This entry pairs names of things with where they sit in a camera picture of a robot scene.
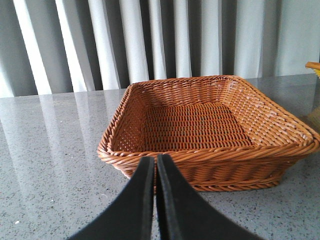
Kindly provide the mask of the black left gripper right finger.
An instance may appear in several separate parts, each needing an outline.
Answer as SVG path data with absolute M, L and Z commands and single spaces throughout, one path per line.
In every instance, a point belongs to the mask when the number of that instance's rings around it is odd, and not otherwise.
M 211 207 L 168 154 L 157 157 L 156 207 L 163 240 L 258 240 Z

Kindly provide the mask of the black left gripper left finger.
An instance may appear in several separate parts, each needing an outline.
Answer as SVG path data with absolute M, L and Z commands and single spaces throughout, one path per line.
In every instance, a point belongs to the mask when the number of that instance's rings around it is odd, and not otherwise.
M 71 240 L 149 240 L 152 231 L 155 164 L 142 157 L 132 178 L 94 221 Z

